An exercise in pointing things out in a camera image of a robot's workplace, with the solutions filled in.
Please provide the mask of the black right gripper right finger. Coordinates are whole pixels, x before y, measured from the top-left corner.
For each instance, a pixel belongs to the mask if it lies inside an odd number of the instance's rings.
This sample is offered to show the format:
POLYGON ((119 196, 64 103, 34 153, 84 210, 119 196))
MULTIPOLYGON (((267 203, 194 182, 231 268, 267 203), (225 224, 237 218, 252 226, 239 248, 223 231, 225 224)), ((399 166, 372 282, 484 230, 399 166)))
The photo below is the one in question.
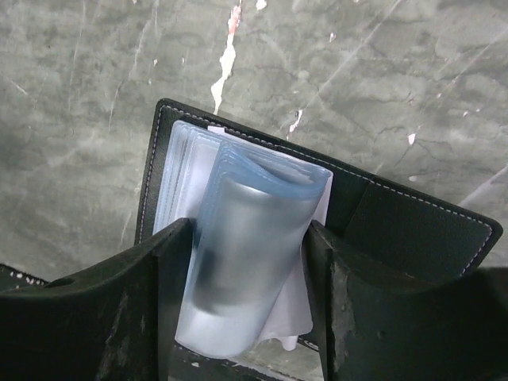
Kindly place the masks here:
POLYGON ((325 379, 506 379, 504 267, 436 285, 373 260, 316 221, 303 243, 325 379))

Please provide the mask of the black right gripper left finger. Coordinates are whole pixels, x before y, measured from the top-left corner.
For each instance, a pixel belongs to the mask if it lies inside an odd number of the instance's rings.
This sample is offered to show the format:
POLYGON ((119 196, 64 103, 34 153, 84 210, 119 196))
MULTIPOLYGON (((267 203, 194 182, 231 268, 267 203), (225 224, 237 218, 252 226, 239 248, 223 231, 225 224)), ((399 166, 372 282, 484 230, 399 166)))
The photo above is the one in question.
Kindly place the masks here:
POLYGON ((85 270, 1 291, 2 379, 168 379, 192 236, 183 218, 85 270))

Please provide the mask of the black leather card holder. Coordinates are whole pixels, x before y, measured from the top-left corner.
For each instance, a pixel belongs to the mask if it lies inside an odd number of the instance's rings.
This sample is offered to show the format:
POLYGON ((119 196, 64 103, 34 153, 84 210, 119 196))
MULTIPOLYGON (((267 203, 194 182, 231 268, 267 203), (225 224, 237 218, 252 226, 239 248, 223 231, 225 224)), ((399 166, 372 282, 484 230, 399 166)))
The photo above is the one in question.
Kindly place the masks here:
POLYGON ((220 127, 239 142, 331 170, 331 198, 321 224, 355 250, 421 281, 441 285, 480 269, 502 234, 501 225, 488 217, 164 98, 156 104, 149 141, 137 222, 139 240, 147 238, 156 223, 163 167, 178 121, 189 122, 199 131, 220 127))

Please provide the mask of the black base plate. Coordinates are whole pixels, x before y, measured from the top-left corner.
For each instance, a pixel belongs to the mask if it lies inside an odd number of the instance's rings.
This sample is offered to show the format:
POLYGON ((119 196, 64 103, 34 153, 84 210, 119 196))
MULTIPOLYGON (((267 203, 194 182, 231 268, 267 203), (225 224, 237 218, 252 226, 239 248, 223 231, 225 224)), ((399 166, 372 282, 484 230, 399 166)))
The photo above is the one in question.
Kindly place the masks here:
MULTIPOLYGON (((47 282, 13 267, 1 264, 1 291, 25 287, 41 287, 47 282)), ((205 370, 205 360, 183 360, 191 370, 205 370)), ((227 360, 226 370, 240 371, 239 375, 252 380, 324 380, 319 365, 318 347, 309 341, 298 339, 295 349, 287 351, 276 339, 257 344, 240 357, 227 360)))

